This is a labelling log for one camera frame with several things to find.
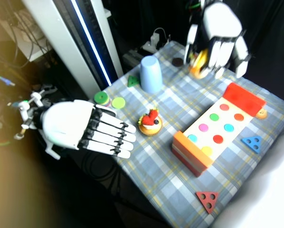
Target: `light blue plastic cup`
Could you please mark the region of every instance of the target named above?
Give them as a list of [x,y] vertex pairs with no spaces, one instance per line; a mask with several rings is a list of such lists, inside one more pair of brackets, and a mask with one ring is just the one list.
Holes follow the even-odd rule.
[[141,61],[140,82],[147,93],[156,93],[162,88],[162,73],[159,61],[154,56],[146,56]]

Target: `plaid tablecloth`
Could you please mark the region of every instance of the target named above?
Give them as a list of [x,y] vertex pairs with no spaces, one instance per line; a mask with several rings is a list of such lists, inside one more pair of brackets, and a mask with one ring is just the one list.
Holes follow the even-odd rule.
[[[126,100],[126,107],[117,110],[118,118],[137,125],[141,115],[157,107],[163,120],[163,128],[156,136],[147,137],[137,130],[137,141],[130,159],[116,159],[172,226],[208,227],[284,131],[284,101],[249,80],[236,79],[231,71],[218,80],[212,75],[201,80],[192,78],[187,66],[174,67],[171,64],[174,57],[184,56],[184,46],[177,42],[169,43],[155,56],[163,75],[164,85],[160,92],[152,95],[139,85],[127,87],[128,76],[139,76],[140,66],[105,90],[111,98],[122,96]],[[268,117],[265,120],[254,118],[215,163],[196,178],[171,152],[173,135],[178,130],[185,131],[233,81],[266,100]],[[242,138],[255,135],[262,137],[260,154],[241,142]],[[196,191],[219,192],[212,214],[205,211]]]

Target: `white board with colored dots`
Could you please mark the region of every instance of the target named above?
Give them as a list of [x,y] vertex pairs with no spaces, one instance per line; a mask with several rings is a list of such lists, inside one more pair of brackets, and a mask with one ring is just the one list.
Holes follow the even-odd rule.
[[252,119],[222,97],[183,134],[214,161]]

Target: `blue triangle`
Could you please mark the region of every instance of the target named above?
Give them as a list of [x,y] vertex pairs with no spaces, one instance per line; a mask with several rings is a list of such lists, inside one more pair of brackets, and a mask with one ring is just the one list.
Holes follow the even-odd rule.
[[260,136],[254,136],[254,137],[248,137],[241,140],[245,145],[247,145],[251,150],[253,150],[255,153],[260,153],[260,143],[261,143],[261,137]]

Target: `red triangle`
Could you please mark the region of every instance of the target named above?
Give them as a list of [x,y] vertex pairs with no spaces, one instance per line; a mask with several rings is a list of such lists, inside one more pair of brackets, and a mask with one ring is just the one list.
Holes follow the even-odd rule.
[[197,191],[196,195],[198,196],[205,210],[207,210],[208,214],[212,213],[219,193],[212,191]]

